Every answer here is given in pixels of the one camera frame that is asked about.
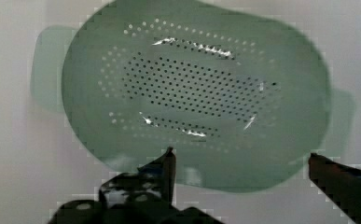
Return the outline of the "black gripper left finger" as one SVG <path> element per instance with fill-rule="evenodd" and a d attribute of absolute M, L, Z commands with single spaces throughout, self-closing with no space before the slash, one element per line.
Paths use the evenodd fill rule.
<path fill-rule="evenodd" d="M 97 200 L 73 200 L 57 209 L 48 224 L 224 224 L 206 212 L 173 206 L 176 157 L 168 147 L 134 173 L 103 183 Z"/>

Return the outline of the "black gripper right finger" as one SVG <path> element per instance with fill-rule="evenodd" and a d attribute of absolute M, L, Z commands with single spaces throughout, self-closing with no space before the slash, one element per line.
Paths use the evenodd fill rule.
<path fill-rule="evenodd" d="M 309 178 L 355 224 L 361 224 L 361 169 L 312 153 Z"/>

